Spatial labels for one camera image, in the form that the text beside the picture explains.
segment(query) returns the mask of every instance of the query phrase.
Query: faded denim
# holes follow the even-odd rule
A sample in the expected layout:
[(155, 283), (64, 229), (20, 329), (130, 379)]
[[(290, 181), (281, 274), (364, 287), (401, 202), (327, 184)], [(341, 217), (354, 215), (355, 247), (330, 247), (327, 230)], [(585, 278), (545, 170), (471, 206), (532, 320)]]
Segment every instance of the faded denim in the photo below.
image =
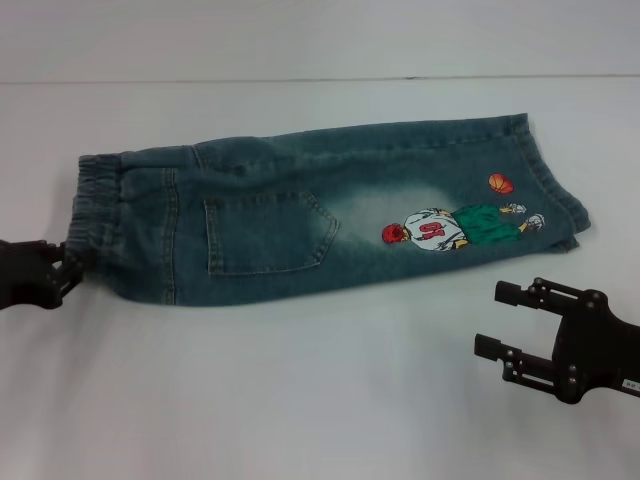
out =
[(67, 252), (131, 300), (235, 305), (566, 252), (589, 225), (514, 115), (83, 157)]

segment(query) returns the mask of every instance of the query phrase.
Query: basketball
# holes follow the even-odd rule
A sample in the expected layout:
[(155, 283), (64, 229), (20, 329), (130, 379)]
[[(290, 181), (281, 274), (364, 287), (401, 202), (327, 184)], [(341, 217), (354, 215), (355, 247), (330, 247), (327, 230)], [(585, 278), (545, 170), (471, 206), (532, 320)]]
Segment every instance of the basketball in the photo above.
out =
[(498, 193), (505, 194), (513, 192), (513, 183), (501, 173), (494, 173), (489, 177), (489, 186), (493, 191)]

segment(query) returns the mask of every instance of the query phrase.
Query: white jersey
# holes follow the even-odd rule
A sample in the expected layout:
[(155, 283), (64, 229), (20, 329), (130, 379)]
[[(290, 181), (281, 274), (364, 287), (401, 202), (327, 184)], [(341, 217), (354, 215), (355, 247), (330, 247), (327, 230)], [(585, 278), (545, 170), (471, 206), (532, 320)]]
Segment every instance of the white jersey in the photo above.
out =
[(444, 252), (455, 248), (458, 240), (466, 240), (451, 214), (439, 208), (420, 210), (407, 218), (404, 226), (411, 241), (425, 250)]

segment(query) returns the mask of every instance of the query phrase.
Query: jeans pocket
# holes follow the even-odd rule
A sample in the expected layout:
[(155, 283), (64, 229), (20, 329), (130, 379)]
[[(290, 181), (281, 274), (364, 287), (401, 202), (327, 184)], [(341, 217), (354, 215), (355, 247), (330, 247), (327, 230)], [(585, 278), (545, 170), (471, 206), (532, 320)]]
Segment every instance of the jeans pocket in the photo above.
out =
[(205, 200), (210, 275), (290, 272), (322, 262), (338, 220), (309, 192)]

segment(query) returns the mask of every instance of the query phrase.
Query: cartoon basketball player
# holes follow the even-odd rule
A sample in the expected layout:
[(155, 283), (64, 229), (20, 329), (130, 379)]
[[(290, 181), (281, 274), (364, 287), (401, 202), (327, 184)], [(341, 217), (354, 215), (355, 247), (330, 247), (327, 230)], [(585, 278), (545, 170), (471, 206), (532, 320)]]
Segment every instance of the cartoon basketball player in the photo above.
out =
[(407, 218), (404, 227), (394, 223), (382, 231), (387, 243), (411, 240), (420, 248), (445, 252), (469, 244), (488, 245), (520, 240), (524, 233), (544, 226), (544, 217), (535, 214), (520, 226), (503, 222), (504, 214), (525, 213), (527, 209), (515, 203), (503, 207), (472, 205), (449, 213), (439, 208), (427, 208)]

